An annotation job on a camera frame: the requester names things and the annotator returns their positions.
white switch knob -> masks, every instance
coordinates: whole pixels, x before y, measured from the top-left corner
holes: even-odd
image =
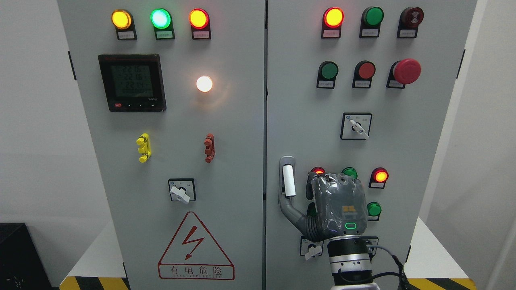
[[[311,258],[315,258],[317,256],[319,256],[320,254],[323,253],[322,251],[323,249],[321,248],[321,246],[317,246],[317,247],[310,247],[308,248],[308,253],[306,253],[304,255],[304,260],[305,261],[308,261],[310,260]]]
[[[176,197],[184,204],[188,204],[190,202],[190,197],[186,194],[186,191],[175,186],[172,186],[170,189],[170,196]]]
[[[364,128],[359,123],[356,123],[353,119],[349,119],[351,122],[351,126],[357,132],[357,134],[362,135],[365,139],[369,139],[369,135],[365,132]]]

gray metal panel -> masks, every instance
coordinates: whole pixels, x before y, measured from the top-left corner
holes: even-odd
[[[58,3],[131,289],[261,289],[264,3]],[[191,39],[188,15],[197,7],[209,13],[212,40]],[[138,40],[117,40],[110,16],[120,8],[132,13]],[[171,13],[175,40],[155,40],[149,20],[155,8]],[[97,61],[104,53],[160,54],[167,110],[109,112]],[[214,82],[207,94],[195,86],[201,75]],[[140,164],[135,141],[143,132],[153,152]],[[207,133],[215,135],[210,164],[203,154]],[[169,178],[194,178],[197,200],[171,202]],[[157,263],[188,211],[235,265],[234,281],[158,277]]]
[[[364,235],[379,236],[379,244],[400,260],[407,254],[441,133],[450,95],[476,1],[464,0],[300,0],[268,2],[267,101],[267,289],[324,289],[333,285],[325,254],[305,262],[299,256],[299,232],[281,214],[277,190],[279,160],[296,158],[298,197],[294,205],[306,211],[307,172],[315,166],[340,172],[357,169],[368,183],[376,167],[390,174],[385,189],[368,189],[367,199],[382,205],[379,222]],[[381,6],[385,18],[380,37],[359,39],[365,8]],[[324,11],[341,7],[346,17],[341,39],[321,39]],[[416,39],[397,39],[401,12],[419,6],[425,18]],[[415,58],[421,77],[406,89],[385,87],[391,65]],[[325,61],[338,64],[334,90],[316,89],[317,69]],[[371,89],[352,89],[354,68],[362,60],[376,65]],[[371,112],[369,140],[340,140],[344,112]],[[396,271],[381,251],[373,271]],[[397,279],[381,278],[382,289],[395,289]]]

lcd display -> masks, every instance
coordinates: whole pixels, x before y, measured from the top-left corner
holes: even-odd
[[[118,98],[151,98],[151,71],[149,66],[111,66],[115,85],[115,95]]]

red triangle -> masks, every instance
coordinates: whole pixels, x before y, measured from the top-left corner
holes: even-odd
[[[181,221],[158,262],[158,273],[161,279],[235,279],[233,263],[194,212]]]

emergency stop button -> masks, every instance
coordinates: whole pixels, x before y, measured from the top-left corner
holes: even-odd
[[[405,85],[415,82],[421,75],[421,64],[413,59],[406,58],[395,62],[391,67],[388,88],[403,89]]]

